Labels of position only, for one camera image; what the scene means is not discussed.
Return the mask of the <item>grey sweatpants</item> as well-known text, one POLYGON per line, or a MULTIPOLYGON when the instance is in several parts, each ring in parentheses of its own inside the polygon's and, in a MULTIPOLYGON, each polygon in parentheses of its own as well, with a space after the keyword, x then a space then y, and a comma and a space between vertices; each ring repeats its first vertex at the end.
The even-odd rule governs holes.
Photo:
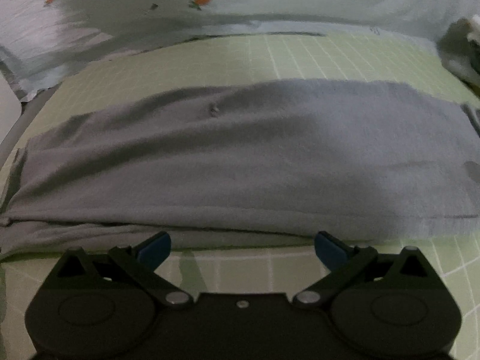
POLYGON ((479 229, 479 109, 394 82, 183 88, 19 149, 1 256, 431 238, 479 229))

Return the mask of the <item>green grid mat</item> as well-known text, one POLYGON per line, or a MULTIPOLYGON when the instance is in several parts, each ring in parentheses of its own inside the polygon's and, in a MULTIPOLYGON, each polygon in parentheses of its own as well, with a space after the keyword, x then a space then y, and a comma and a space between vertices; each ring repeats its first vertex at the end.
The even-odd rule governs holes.
MULTIPOLYGON (((281 78, 404 82, 438 98, 479 105, 433 51, 413 41, 341 33, 192 41, 95 63, 67 78, 53 94, 46 91, 30 102, 18 120, 26 129, 1 169, 1 189, 16 149, 70 116, 182 87, 281 78)), ((479 232, 387 241, 375 247, 380 253, 397 253, 406 245, 421 249, 460 306, 463 323, 452 355, 479 359, 479 232)), ((24 311, 57 258, 40 254, 1 262, 1 359, 30 359, 36 352, 24 326, 24 311)), ((192 295, 280 292, 289 297, 327 273, 312 246, 172 253, 156 272, 192 295)))

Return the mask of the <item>light blue carrot-print quilt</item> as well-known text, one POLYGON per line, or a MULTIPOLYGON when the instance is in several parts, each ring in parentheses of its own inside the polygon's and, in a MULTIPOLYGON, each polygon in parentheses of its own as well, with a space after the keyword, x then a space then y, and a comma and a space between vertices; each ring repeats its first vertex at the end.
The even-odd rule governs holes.
POLYGON ((333 23, 440 38, 479 0, 1 0, 1 61, 31 98, 86 64, 200 35, 333 23))

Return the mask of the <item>white folded garment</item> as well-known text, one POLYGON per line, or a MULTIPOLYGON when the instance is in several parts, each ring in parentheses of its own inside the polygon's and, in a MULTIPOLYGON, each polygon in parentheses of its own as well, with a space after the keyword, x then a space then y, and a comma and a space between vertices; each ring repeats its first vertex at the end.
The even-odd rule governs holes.
POLYGON ((480 41, 480 16, 473 15, 470 18, 461 18, 456 24, 458 25, 460 37, 468 42, 479 44, 480 41))

